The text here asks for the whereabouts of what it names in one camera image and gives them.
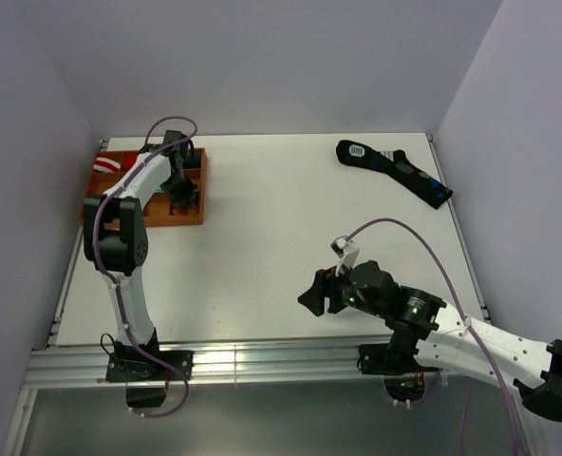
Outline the maroon purple striped sock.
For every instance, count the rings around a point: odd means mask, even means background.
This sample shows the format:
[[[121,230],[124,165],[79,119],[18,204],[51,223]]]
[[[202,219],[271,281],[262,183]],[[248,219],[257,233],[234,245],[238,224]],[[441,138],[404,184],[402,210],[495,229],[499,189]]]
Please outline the maroon purple striped sock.
[[[194,218],[198,214],[198,204],[196,201],[190,203],[174,204],[171,214],[176,217]]]

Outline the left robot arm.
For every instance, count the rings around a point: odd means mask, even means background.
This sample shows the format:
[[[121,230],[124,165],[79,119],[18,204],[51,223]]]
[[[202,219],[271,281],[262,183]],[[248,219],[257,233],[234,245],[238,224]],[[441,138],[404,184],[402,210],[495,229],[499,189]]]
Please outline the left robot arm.
[[[158,190],[179,209],[195,205],[198,187],[184,170],[194,152],[189,136],[168,130],[161,144],[142,147],[111,188],[84,199],[84,255],[102,275],[115,307],[115,353],[128,359],[128,369],[140,379],[155,377],[162,367],[142,283],[149,249],[143,209]]]

